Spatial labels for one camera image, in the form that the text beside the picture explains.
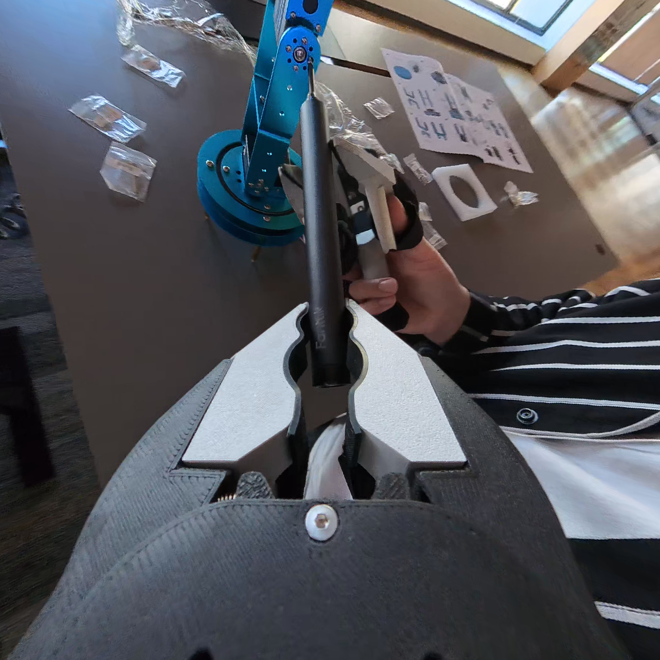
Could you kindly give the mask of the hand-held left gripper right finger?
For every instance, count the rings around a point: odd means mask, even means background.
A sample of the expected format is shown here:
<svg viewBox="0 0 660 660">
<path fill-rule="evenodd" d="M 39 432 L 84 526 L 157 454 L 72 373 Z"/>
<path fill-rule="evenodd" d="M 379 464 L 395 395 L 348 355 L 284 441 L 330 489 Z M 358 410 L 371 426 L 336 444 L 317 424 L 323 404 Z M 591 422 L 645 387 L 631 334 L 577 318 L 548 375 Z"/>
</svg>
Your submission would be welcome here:
<svg viewBox="0 0 660 660">
<path fill-rule="evenodd" d="M 422 359 L 351 300 L 346 429 L 361 466 L 465 466 L 466 456 Z"/>
</svg>

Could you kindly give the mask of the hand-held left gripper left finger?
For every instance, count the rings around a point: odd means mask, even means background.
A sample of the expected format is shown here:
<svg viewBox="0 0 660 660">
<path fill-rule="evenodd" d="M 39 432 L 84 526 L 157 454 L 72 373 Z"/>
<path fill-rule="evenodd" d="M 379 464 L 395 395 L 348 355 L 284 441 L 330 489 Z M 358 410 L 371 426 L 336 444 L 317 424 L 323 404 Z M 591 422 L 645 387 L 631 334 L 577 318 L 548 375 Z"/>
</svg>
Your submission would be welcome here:
<svg viewBox="0 0 660 660">
<path fill-rule="evenodd" d="M 230 360 L 183 454 L 204 469 L 287 469 L 304 426 L 298 380 L 308 367 L 300 304 Z"/>
</svg>

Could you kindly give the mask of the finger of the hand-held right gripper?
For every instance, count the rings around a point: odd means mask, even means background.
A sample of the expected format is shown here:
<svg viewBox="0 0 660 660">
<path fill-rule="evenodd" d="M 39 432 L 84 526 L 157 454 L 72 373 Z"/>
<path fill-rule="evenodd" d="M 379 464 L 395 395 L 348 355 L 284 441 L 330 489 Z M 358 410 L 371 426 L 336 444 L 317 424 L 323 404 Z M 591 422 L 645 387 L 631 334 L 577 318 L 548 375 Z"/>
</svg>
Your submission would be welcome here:
<svg viewBox="0 0 660 660">
<path fill-rule="evenodd" d="M 364 148 L 341 136 L 333 137 L 333 146 L 348 174 L 363 187 L 376 234 L 384 254 L 388 254 L 397 247 L 387 204 L 387 195 L 393 192 L 396 183 L 395 170 Z"/>
<path fill-rule="evenodd" d="M 293 164 L 278 168 L 280 183 L 286 199 L 299 219 L 304 219 L 304 185 L 302 169 Z"/>
</svg>

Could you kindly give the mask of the black electric screwdriver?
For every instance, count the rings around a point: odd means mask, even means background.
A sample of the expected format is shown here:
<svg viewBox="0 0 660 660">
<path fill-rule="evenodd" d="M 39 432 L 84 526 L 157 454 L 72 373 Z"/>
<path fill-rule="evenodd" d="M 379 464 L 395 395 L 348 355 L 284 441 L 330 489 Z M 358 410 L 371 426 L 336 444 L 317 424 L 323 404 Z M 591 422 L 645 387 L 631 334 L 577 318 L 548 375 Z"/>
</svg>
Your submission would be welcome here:
<svg viewBox="0 0 660 660">
<path fill-rule="evenodd" d="M 314 61 L 309 58 L 308 97 L 301 105 L 301 161 L 305 244 L 309 277 L 311 373 L 314 387 L 349 382 L 348 330 L 334 200 L 333 157 L 326 109 L 316 95 Z"/>
</svg>

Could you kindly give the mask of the blue toy robot arm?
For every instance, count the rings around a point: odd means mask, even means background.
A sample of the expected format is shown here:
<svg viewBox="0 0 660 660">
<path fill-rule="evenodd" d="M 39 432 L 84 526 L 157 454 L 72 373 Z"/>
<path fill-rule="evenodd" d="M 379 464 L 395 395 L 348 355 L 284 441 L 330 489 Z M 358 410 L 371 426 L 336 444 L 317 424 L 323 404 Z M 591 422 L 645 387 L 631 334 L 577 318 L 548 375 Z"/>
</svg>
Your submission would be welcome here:
<svg viewBox="0 0 660 660">
<path fill-rule="evenodd" d="M 241 130 L 210 136 L 197 157 L 197 192 L 220 229 L 256 246 L 300 239 L 279 168 L 301 166 L 290 149 L 309 74 L 318 69 L 332 1 L 268 1 Z"/>
</svg>

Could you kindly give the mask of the person's right forearm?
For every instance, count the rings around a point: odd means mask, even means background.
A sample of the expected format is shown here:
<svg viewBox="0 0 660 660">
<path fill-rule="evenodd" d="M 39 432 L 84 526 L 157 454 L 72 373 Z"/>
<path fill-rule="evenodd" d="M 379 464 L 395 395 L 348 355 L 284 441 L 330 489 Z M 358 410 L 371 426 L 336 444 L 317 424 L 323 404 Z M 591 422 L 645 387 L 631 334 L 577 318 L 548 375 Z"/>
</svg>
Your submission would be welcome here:
<svg viewBox="0 0 660 660">
<path fill-rule="evenodd" d="M 659 279 L 540 301 L 472 293 L 436 364 L 505 432 L 659 439 Z"/>
</svg>

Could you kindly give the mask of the person's right hand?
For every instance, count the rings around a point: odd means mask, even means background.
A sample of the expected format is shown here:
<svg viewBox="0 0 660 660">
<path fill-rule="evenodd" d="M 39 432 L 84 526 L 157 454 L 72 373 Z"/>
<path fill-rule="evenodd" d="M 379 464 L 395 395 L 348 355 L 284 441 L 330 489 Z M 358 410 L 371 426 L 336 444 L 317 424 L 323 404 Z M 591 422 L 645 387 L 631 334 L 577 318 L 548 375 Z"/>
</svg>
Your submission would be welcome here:
<svg viewBox="0 0 660 660">
<path fill-rule="evenodd" d="M 399 303 L 408 313 L 401 333 L 422 335 L 439 346 L 461 329 L 471 304 L 469 291 L 460 284 L 441 254 L 425 239 L 418 218 L 418 200 L 399 178 L 387 196 L 397 249 L 386 255 L 388 277 L 368 278 L 355 263 L 343 275 L 349 297 L 373 316 Z"/>
</svg>

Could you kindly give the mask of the crumpled clear plastic bag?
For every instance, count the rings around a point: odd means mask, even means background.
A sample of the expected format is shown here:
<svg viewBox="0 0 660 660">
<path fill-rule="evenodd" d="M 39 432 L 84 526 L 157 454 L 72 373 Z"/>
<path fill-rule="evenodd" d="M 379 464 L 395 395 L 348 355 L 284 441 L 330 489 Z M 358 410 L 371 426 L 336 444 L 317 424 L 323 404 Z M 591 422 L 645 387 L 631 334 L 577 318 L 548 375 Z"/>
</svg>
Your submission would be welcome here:
<svg viewBox="0 0 660 660">
<path fill-rule="evenodd" d="M 346 139 L 351 144 L 386 162 L 400 174 L 404 174 L 405 171 L 399 159 L 393 153 L 385 150 L 367 123 L 356 117 L 332 89 L 321 82 L 316 82 L 315 86 L 316 94 L 323 100 L 326 108 L 331 137 L 338 136 Z"/>
</svg>

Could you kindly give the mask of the printed instruction sheet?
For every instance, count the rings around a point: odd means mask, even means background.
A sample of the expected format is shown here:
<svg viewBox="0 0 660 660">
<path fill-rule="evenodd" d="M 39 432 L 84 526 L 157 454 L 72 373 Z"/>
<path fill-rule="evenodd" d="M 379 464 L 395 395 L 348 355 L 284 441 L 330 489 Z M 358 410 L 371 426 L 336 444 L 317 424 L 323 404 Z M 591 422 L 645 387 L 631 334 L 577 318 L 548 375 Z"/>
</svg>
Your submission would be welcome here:
<svg viewBox="0 0 660 660">
<path fill-rule="evenodd" d="M 386 48 L 382 55 L 420 148 L 533 173 L 489 92 L 446 72 L 431 57 Z"/>
</svg>

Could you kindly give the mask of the large crumpled plastic wrap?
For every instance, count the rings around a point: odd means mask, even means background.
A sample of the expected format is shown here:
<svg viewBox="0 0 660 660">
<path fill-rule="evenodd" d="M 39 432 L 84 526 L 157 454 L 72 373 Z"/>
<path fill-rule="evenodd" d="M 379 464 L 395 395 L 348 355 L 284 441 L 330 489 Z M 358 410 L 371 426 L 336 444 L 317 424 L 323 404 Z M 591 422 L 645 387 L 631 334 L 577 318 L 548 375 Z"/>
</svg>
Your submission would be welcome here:
<svg viewBox="0 0 660 660">
<path fill-rule="evenodd" d="M 173 29 L 213 45 L 217 50 L 243 54 L 254 65 L 257 50 L 248 45 L 228 17 L 207 1 L 116 1 L 119 43 L 138 45 L 137 26 Z"/>
</svg>

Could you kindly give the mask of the person's striped jacket torso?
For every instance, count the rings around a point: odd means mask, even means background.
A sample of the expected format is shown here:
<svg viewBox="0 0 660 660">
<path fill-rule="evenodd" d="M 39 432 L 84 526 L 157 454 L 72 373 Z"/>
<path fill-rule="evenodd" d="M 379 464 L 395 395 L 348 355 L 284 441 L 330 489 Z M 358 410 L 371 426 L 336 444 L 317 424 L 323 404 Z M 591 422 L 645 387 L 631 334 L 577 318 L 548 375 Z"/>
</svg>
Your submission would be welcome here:
<svg viewBox="0 0 660 660">
<path fill-rule="evenodd" d="M 658 659 L 659 439 L 504 432 L 554 507 L 598 613 L 632 659 Z"/>
</svg>

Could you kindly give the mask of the window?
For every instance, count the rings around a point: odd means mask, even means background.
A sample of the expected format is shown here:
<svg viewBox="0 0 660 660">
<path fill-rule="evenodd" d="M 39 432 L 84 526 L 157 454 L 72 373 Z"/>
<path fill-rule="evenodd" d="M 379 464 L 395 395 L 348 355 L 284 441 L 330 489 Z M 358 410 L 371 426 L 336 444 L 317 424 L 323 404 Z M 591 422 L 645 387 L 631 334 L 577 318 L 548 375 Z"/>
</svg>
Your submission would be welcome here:
<svg viewBox="0 0 660 660">
<path fill-rule="evenodd" d="M 544 37 L 565 31 L 580 16 L 588 1 L 450 1 L 453 6 L 470 12 L 505 29 Z"/>
</svg>

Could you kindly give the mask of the dark furniture piece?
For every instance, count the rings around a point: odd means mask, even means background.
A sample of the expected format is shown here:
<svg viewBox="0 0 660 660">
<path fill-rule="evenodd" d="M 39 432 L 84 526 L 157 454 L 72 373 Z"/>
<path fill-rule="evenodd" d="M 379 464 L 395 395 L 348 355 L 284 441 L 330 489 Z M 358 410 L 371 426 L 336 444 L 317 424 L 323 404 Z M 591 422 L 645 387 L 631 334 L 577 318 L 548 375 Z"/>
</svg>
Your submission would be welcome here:
<svg viewBox="0 0 660 660">
<path fill-rule="evenodd" d="M 1 329 L 1 414 L 9 419 L 24 487 L 51 480 L 55 469 L 18 327 Z"/>
</svg>

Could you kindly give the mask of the office chair wheel base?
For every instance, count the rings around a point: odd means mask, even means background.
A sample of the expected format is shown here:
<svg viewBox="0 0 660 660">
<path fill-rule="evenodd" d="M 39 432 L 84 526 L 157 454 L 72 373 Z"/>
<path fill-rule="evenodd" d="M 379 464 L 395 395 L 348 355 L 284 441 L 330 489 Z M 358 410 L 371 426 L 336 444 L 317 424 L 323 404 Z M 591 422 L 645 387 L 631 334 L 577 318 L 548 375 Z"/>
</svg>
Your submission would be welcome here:
<svg viewBox="0 0 660 660">
<path fill-rule="evenodd" d="M 29 234 L 21 196 L 14 193 L 1 202 L 1 240 L 23 238 Z"/>
</svg>

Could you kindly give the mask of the white foam frame piece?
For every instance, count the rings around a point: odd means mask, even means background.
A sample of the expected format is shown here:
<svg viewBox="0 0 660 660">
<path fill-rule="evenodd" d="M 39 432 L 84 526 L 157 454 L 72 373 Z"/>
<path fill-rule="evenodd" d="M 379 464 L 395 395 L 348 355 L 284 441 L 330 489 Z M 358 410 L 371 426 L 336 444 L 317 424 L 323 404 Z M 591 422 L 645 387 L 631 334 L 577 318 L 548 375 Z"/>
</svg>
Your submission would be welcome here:
<svg viewBox="0 0 660 660">
<path fill-rule="evenodd" d="M 483 217 L 498 209 L 497 204 L 493 202 L 491 196 L 468 164 L 435 168 L 432 177 L 460 221 L 465 222 Z M 451 184 L 452 177 L 462 180 L 473 190 L 477 202 L 475 207 L 466 204 L 458 197 Z"/>
</svg>

